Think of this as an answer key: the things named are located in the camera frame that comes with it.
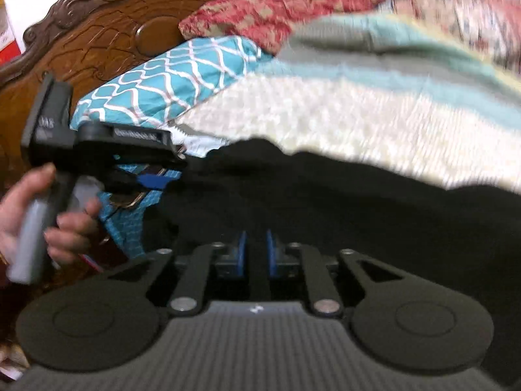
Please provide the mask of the person's left hand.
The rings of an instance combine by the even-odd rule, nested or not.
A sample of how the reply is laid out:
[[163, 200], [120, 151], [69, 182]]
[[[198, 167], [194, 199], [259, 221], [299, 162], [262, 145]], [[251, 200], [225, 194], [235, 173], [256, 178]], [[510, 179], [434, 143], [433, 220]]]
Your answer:
[[[54, 183], [56, 167], [47, 163], [29, 170], [1, 199], [1, 254], [9, 264], [17, 252], [21, 224], [33, 199]], [[81, 212], [65, 212], [57, 217], [57, 225], [44, 232], [48, 255], [60, 266], [71, 265], [78, 256], [89, 251], [99, 236], [98, 214], [102, 205], [97, 197], [90, 199]]]

